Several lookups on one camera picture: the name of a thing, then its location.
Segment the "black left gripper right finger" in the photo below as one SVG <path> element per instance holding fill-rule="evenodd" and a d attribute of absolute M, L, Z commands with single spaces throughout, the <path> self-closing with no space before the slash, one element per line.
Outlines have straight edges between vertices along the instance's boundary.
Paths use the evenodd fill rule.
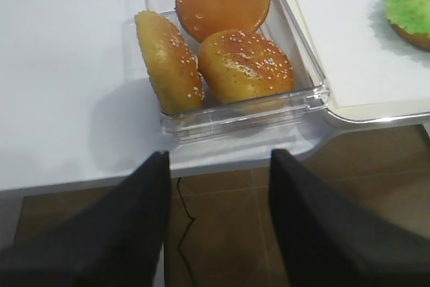
<path fill-rule="evenodd" d="M 429 240 L 328 186 L 274 149 L 269 210 L 291 286 L 428 286 Z"/>

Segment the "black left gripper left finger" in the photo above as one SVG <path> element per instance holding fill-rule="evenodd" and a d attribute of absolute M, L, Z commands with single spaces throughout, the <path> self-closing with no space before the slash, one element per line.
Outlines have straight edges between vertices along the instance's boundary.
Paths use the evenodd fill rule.
<path fill-rule="evenodd" d="M 2 286 L 152 286 L 169 225 L 167 151 L 94 205 L 1 251 Z"/>

